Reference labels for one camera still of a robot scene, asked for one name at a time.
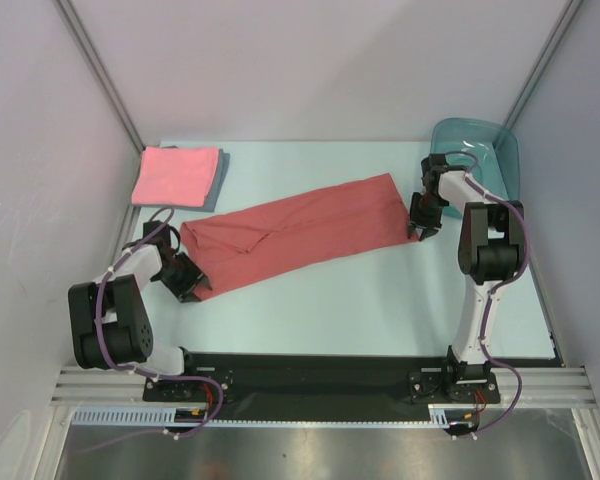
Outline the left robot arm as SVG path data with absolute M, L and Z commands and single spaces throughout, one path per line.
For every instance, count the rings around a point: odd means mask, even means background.
M 158 282 L 180 303 L 200 300 L 194 290 L 207 286 L 208 278 L 180 245 L 174 227 L 148 221 L 143 237 L 126 244 L 103 275 L 68 290 L 73 351 L 81 368 L 166 376 L 165 388 L 179 400 L 198 393 L 200 376 L 186 367 L 188 351 L 154 338 L 142 298 L 142 290 Z

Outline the red t shirt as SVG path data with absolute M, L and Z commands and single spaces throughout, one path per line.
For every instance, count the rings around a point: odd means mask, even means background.
M 201 301 L 312 264 L 413 242 L 388 173 L 187 221 L 181 240 L 208 276 Z

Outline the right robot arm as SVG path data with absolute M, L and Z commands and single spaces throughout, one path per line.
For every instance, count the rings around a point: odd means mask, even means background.
M 465 296 L 455 339 L 439 374 L 439 383 L 425 395 L 468 402 L 489 389 L 491 368 L 498 363 L 490 354 L 490 338 L 504 289 L 517 281 L 529 263 L 524 209 L 489 192 L 475 180 L 478 158 L 467 167 L 451 165 L 446 153 L 421 161 L 422 190 L 411 197 L 407 237 L 424 241 L 442 227 L 443 209 L 462 214 L 458 265 L 465 276 Z

